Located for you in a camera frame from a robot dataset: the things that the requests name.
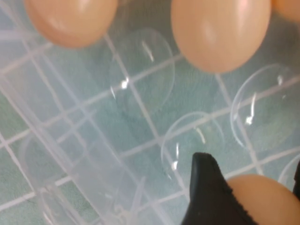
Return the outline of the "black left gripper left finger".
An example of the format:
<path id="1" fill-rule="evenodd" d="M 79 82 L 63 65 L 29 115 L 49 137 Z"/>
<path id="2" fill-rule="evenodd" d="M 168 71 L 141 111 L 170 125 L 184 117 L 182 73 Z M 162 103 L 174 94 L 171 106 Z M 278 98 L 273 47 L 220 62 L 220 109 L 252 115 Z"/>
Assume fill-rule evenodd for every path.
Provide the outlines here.
<path id="1" fill-rule="evenodd" d="M 192 156 L 190 203 L 183 225 L 255 225 L 237 201 L 215 158 L 208 153 Z"/>

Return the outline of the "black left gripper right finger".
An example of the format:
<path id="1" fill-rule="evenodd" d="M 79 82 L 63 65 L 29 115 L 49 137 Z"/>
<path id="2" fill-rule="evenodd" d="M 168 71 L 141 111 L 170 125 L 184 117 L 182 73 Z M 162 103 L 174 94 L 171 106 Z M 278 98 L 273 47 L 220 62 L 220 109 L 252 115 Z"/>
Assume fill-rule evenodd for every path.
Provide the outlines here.
<path id="1" fill-rule="evenodd" d="M 300 161 L 298 162 L 296 172 L 294 175 L 294 187 L 293 187 L 293 193 L 295 196 L 300 196 Z"/>

